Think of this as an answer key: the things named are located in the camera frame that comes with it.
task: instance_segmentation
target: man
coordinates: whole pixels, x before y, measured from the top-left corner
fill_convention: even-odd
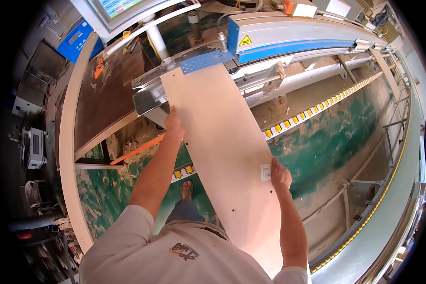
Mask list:
[[[307,237],[289,192],[289,170],[272,161],[272,185],[281,206],[281,271],[271,280],[257,261],[236,248],[218,225],[206,223],[191,201],[192,184],[166,225],[153,236],[159,206],[169,188],[184,135],[171,108],[167,132],[134,185],[129,206],[80,265],[80,282],[89,283],[307,283]]]

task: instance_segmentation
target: warning sticker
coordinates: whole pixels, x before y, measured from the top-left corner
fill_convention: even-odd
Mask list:
[[[253,43],[253,41],[251,40],[249,35],[245,35],[244,38],[242,39],[242,41],[239,43],[239,46],[247,45],[247,44],[250,44],[250,43]]]
[[[260,165],[260,179],[267,180],[271,179],[271,167],[270,164]]]

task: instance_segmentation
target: white t-shirt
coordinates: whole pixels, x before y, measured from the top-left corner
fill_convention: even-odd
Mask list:
[[[216,225],[173,221],[153,236],[154,224],[143,207],[126,207],[85,254],[80,283],[308,283],[307,271],[298,266],[284,268],[271,280]]]

